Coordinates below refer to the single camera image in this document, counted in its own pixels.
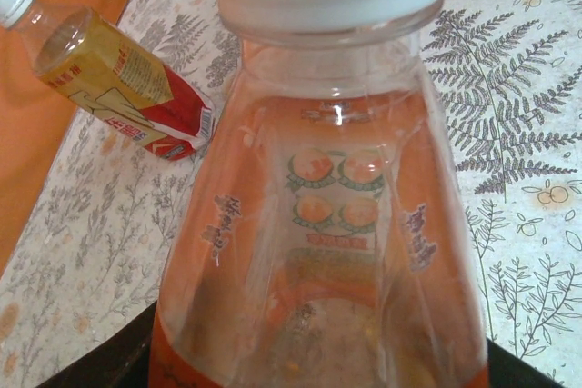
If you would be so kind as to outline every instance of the tablecloth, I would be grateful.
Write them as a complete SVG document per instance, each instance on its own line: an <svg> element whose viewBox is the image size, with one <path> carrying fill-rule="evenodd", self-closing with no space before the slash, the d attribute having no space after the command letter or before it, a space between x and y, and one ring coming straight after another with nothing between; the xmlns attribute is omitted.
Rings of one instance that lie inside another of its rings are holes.
<svg viewBox="0 0 582 388"><path fill-rule="evenodd" d="M487 334L582 380L582 0L447 0L423 56L447 111ZM130 0L122 30L223 104L216 0ZM0 280L0 381L31 387L157 297L204 153L167 163L76 114Z"/></svg>

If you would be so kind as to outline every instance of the fern leaf print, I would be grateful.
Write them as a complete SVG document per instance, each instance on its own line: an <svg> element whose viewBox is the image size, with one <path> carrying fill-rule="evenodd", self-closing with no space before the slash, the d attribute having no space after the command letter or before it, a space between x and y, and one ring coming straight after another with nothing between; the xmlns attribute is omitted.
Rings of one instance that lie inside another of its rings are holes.
<svg viewBox="0 0 582 388"><path fill-rule="evenodd" d="M507 186L524 179L577 170L544 161L543 152L582 140L578 132L546 132L546 117L560 114L572 98L582 65L544 92L536 92L559 30L524 44L537 20L499 33L513 13L485 19L478 11L443 11L424 50L430 74L443 89L452 145L465 158L459 172L475 172L475 194L507 195Z"/></svg>

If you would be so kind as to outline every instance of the barcode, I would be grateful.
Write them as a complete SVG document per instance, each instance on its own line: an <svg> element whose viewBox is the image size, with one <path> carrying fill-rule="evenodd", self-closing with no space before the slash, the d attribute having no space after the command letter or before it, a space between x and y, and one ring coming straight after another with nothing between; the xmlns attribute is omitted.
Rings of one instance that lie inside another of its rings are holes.
<svg viewBox="0 0 582 388"><path fill-rule="evenodd" d="M210 138L212 135L212 111L202 108L202 115L200 116L200 134L204 138Z"/></svg>

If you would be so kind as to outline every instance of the patterned tablecloth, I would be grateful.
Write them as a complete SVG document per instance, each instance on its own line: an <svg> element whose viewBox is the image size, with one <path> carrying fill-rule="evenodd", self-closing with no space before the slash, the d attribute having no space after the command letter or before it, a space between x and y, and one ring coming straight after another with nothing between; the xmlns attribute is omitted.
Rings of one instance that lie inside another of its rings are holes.
<svg viewBox="0 0 582 388"><path fill-rule="evenodd" d="M443 93L487 333L582 380L582 0L447 0ZM120 27L222 104L216 0L131 0ZM79 112L0 281L0 385L32 387L152 303L203 156L166 163Z"/></svg>

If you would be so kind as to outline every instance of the clear plastic bottle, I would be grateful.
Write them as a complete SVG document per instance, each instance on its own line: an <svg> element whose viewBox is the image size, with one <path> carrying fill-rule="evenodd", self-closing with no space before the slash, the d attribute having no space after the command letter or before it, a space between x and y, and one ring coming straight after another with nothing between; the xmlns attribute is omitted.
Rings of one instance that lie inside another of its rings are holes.
<svg viewBox="0 0 582 388"><path fill-rule="evenodd" d="M91 8L0 0L0 25L41 81L147 151L175 161L209 141L212 102Z"/></svg>
<svg viewBox="0 0 582 388"><path fill-rule="evenodd" d="M418 29L442 0L218 0L243 65L163 277L150 386L488 387Z"/></svg>

